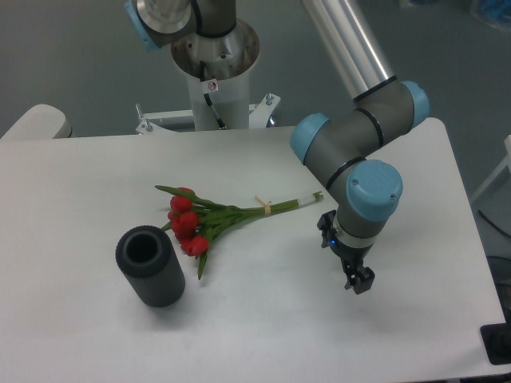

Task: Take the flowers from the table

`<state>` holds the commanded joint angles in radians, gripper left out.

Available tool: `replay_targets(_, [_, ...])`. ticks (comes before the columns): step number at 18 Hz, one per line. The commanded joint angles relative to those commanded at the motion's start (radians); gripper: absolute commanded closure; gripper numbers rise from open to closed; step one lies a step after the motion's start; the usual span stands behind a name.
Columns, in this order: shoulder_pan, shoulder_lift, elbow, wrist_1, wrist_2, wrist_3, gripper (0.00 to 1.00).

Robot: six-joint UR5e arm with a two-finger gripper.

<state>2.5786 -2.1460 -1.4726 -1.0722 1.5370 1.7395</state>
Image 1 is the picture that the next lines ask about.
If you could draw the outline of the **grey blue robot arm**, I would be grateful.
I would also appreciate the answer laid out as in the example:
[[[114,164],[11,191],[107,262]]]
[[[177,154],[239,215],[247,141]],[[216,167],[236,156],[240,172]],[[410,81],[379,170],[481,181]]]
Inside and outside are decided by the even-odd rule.
[[[338,123],[305,117],[290,145],[338,204],[321,216],[323,245],[341,260],[346,288],[369,290],[374,272],[363,264],[402,194],[398,171],[370,155],[428,116],[426,93],[400,82],[388,66],[355,1],[306,1],[304,8],[342,78],[354,111]],[[127,1],[125,10],[147,49],[169,47],[188,78],[198,131],[262,128],[264,104],[250,109],[248,73],[259,56],[255,31],[233,1]]]

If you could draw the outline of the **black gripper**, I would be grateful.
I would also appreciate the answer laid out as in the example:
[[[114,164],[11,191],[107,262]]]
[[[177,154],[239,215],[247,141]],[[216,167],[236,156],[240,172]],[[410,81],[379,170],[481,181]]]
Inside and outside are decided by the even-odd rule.
[[[373,239],[349,235],[340,227],[334,210],[320,216],[317,228],[323,238],[321,247],[329,247],[341,259],[347,277],[344,289],[353,288],[356,294],[367,292],[372,287],[375,274],[364,266],[363,261],[373,246]]]

